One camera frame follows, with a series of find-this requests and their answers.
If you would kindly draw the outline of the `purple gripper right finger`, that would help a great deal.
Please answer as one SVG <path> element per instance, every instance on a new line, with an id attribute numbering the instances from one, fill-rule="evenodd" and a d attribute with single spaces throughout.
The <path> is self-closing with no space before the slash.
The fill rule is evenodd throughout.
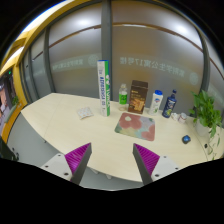
<path id="1" fill-rule="evenodd" d="M 151 175 L 160 159 L 160 156 L 136 143 L 133 144 L 133 155 L 139 169 L 143 185 L 152 183 L 153 180 Z"/>

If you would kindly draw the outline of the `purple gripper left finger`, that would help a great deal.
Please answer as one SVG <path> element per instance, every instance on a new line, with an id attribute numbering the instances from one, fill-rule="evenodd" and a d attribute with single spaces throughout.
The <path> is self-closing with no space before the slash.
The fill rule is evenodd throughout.
<path id="1" fill-rule="evenodd" d="M 72 172 L 72 183 L 80 184 L 91 154 L 91 144 L 87 143 L 65 155 L 67 164 Z"/>

